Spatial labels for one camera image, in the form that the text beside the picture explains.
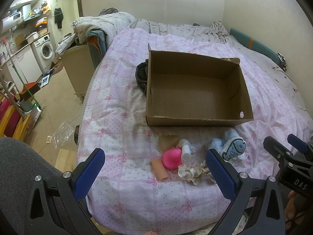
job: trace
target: teal headboard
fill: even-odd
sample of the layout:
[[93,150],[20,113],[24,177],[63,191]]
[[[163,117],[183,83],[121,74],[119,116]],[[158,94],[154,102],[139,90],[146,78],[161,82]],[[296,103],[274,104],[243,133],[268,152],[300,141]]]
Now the teal headboard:
[[234,38],[246,48],[249,48],[253,51],[261,53],[268,58],[272,59],[280,68],[286,71],[286,61],[285,58],[279,54],[262,44],[261,42],[254,40],[250,36],[236,30],[235,28],[231,28],[229,32]]

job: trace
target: orange strap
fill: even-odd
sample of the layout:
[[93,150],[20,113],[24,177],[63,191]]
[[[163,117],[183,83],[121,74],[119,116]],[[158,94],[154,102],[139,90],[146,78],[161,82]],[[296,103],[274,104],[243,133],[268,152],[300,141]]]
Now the orange strap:
[[99,49],[99,43],[98,43],[98,38],[97,36],[90,36],[90,37],[87,37],[86,38],[86,41],[88,44],[94,46],[98,51],[99,51],[99,54],[101,56],[101,50]]
[[253,41],[254,41],[254,39],[250,38],[250,40],[249,40],[249,49],[252,49]]

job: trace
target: washing machine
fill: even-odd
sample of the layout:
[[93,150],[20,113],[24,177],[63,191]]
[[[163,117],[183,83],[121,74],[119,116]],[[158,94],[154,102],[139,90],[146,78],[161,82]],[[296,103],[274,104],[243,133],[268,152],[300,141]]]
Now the washing machine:
[[51,68],[52,60],[54,58],[54,50],[49,35],[45,35],[36,40],[31,44],[31,47],[37,63],[44,75],[47,70]]

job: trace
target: gray fabric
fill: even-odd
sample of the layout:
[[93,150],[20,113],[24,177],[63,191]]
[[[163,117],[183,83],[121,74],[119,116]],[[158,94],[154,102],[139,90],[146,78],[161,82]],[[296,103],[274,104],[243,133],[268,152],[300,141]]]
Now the gray fabric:
[[147,21],[145,19],[135,19],[130,28],[141,28],[148,33],[165,36],[167,34],[192,40],[195,42],[226,43],[228,31],[220,21],[215,21],[211,26],[191,26],[191,25],[167,25]]
[[[35,176],[49,179],[61,174],[25,143],[0,138],[0,209],[17,234],[24,235],[26,205]],[[61,199],[55,197],[55,204],[65,229],[77,234]]]

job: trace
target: white roll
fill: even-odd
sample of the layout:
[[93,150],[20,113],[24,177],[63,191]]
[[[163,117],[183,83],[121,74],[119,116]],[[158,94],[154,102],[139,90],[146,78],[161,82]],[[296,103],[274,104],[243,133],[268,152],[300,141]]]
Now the white roll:
[[188,162],[191,159],[191,151],[188,144],[183,145],[182,147],[182,161]]

